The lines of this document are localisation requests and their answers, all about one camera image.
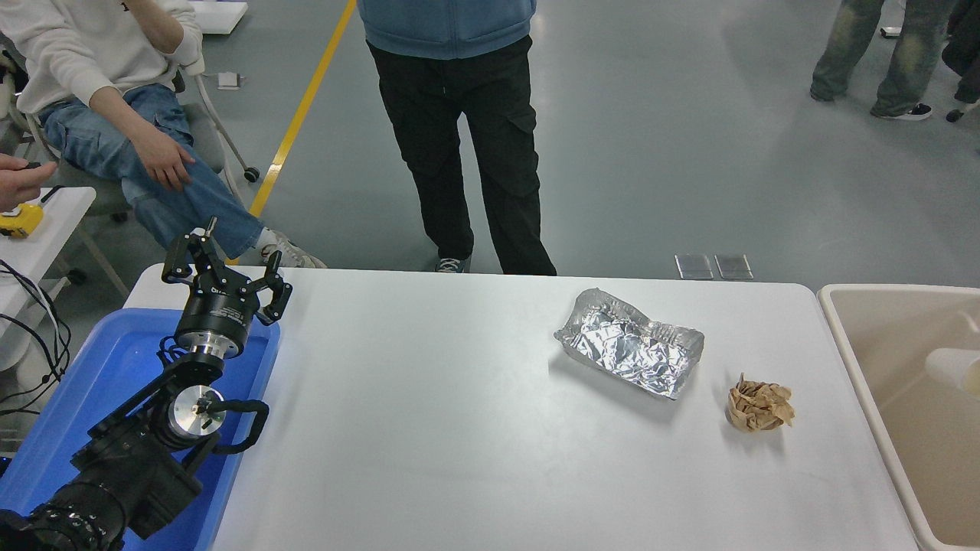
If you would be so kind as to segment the person's hand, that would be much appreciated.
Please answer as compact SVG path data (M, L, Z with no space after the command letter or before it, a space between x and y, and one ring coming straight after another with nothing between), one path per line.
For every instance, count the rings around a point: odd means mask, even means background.
M20 157L1 154L1 213L10 212L18 205L40 196L40 188L57 170L55 161L46 161L36 168L29 168L29 161Z

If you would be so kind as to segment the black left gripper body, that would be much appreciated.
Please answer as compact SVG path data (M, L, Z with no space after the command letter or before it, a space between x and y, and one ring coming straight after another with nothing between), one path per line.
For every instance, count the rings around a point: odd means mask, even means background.
M259 310L254 292L222 292L216 286L192 287L175 329L175 341L185 350L203 353L242 353L250 325Z

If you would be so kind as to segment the seated person's right hand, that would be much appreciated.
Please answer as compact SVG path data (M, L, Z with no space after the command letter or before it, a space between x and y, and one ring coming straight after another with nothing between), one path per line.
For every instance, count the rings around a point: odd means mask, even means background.
M149 177L167 191L182 192L191 184L188 166L196 163L192 154L172 137L157 129L141 130L130 137Z

